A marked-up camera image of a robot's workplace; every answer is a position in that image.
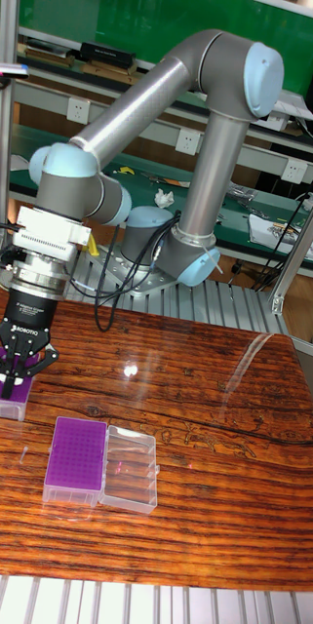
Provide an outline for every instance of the green wall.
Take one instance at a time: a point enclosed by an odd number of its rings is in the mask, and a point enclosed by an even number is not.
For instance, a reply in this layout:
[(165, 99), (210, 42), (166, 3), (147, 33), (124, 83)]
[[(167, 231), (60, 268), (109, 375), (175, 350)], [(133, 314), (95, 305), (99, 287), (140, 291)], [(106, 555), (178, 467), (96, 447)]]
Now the green wall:
[(152, 62), (197, 30), (221, 28), (276, 48), (285, 89), (304, 95), (313, 73), (313, 19), (255, 0), (21, 0), (20, 25)]

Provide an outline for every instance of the wood grain surface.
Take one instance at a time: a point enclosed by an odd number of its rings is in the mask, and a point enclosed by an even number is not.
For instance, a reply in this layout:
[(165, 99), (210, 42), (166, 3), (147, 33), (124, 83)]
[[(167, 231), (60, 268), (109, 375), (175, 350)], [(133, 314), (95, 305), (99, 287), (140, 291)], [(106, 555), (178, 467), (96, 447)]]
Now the wood grain surface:
[[(102, 334), (65, 302), (52, 342), (25, 422), (0, 418), (0, 573), (313, 590), (313, 404), (288, 337), (122, 311)], [(151, 516), (42, 502), (59, 415), (156, 437)]]

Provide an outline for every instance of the metal post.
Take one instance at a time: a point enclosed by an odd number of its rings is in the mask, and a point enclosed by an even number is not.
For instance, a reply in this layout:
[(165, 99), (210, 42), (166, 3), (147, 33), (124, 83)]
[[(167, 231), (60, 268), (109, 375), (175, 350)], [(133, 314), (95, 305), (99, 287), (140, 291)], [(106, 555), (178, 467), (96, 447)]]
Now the metal post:
[(212, 235), (248, 126), (249, 122), (211, 113), (179, 222), (182, 232)]
[[(2, 0), (0, 10), (0, 62), (17, 61), (20, 0)], [(5, 223), (9, 203), (11, 139), (15, 84), (0, 91), (0, 222)], [(0, 250), (6, 235), (0, 229)]]
[(282, 314), (284, 297), (290, 287), (297, 270), (313, 243), (313, 209), (311, 210), (301, 233), (288, 257), (279, 279), (269, 295), (274, 314)]

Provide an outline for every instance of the white cloth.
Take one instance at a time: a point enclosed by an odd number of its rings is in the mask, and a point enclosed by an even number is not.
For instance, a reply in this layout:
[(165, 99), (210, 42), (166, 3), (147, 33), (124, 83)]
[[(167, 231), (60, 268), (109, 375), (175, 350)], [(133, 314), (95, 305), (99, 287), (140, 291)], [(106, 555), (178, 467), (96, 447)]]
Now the white cloth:
[[(269, 247), (274, 250), (279, 236), (274, 236), (271, 229), (274, 228), (273, 221), (267, 221), (255, 214), (250, 214), (249, 216), (249, 229), (250, 229), (250, 240), (252, 243), (256, 243), (258, 245), (264, 245), (264, 247)], [(278, 252), (282, 254), (288, 254), (292, 248), (294, 243), (297, 240), (297, 234), (293, 234), (292, 236), (285, 236), (282, 243), (278, 248)], [(307, 260), (313, 260), (313, 243), (306, 254)]]
[(159, 208), (167, 208), (175, 202), (175, 196), (173, 191), (171, 193), (164, 193), (162, 188), (159, 188), (155, 195), (155, 204)]

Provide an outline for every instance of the purple box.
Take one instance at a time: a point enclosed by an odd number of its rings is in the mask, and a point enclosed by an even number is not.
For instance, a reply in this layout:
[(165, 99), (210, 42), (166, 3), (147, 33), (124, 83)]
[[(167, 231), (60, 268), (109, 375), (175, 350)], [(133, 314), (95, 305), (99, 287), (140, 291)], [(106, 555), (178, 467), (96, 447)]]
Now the purple box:
[(45, 501), (97, 504), (105, 439), (105, 422), (58, 418), (44, 482)]
[(60, 416), (43, 500), (150, 514), (157, 506), (156, 440), (105, 422)]
[[(6, 357), (6, 351), (0, 347), (0, 357)], [(28, 358), (26, 365), (31, 366), (35, 364), (39, 359), (38, 355)], [(13, 420), (24, 420), (25, 409), (28, 401), (29, 392), (33, 383), (33, 377), (26, 377), (21, 385), (14, 386), (11, 399), (2, 399), (1, 393), (3, 389), (3, 382), (0, 381), (0, 417), (12, 418)]]

